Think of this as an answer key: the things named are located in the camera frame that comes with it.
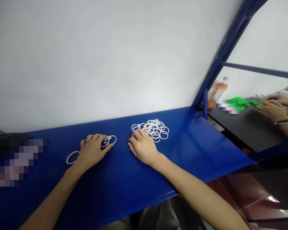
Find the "white wall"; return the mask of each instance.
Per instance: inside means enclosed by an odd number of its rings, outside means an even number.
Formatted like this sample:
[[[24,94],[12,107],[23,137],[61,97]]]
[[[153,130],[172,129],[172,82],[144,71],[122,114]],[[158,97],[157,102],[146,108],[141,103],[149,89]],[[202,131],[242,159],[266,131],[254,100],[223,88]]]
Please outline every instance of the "white wall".
[[[288,0],[268,0],[254,15],[228,62],[288,72]],[[222,99],[278,92],[288,79],[224,67],[229,77]]]
[[[0,130],[190,106],[242,0],[0,0]]]

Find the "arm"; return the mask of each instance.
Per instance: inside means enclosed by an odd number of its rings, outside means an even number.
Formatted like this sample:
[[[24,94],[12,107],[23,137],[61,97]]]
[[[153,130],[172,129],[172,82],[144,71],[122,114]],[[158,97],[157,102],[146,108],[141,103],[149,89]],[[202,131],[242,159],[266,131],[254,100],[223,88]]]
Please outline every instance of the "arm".
[[[240,215],[209,186],[159,153],[145,131],[134,132],[129,141],[134,155],[168,179],[211,226],[218,230],[249,229]]]
[[[288,97],[284,94],[268,95],[264,100],[276,100],[284,106],[288,106]]]
[[[274,122],[288,119],[287,110],[279,101],[268,100],[256,106],[256,108],[259,109],[259,113]],[[278,127],[288,137],[288,124],[279,125]]]
[[[88,135],[86,140],[80,142],[81,151],[77,161],[65,172],[62,179],[46,197],[41,205],[33,212],[19,230],[36,229],[51,230],[79,178],[92,166],[97,164],[108,152],[113,144],[100,150],[100,145],[107,136],[95,134]]]

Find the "plastic bottle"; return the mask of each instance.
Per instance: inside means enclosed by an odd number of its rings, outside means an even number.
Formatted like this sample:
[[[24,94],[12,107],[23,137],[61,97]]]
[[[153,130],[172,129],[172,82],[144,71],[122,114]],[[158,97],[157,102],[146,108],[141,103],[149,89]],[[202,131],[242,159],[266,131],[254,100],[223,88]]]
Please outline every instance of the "plastic bottle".
[[[228,87],[228,77],[223,77],[222,81],[218,82],[212,90],[212,93],[208,97],[208,109],[215,107],[215,101],[219,100],[222,94]]]

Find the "right hand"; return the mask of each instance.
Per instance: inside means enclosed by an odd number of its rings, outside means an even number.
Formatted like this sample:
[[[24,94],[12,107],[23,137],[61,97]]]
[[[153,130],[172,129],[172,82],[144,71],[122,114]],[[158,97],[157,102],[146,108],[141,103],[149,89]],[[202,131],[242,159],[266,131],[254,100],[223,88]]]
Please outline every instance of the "right hand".
[[[259,109],[259,113],[270,118],[274,122],[288,119],[286,107],[278,101],[267,100],[261,105],[257,105],[256,108]]]
[[[284,94],[273,94],[268,95],[264,98],[264,100],[277,100],[284,106],[288,106],[288,97]]]
[[[152,166],[161,155],[153,139],[143,129],[135,131],[128,145],[133,154],[143,163]]]

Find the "floor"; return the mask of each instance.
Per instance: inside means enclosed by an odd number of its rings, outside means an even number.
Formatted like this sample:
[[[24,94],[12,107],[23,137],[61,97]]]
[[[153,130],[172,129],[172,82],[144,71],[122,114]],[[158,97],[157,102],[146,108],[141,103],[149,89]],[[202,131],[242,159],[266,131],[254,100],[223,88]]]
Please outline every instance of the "floor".
[[[261,222],[288,221],[288,210],[249,173],[229,174],[207,185],[242,216],[251,230],[268,230],[257,227]]]
[[[210,117],[208,121],[220,132],[224,130]],[[249,153],[241,143],[237,142],[236,145],[245,154]],[[288,230],[288,181],[284,180],[288,180],[287,172],[235,173],[222,176],[207,185],[241,215],[250,230]],[[265,188],[273,191],[282,202]]]

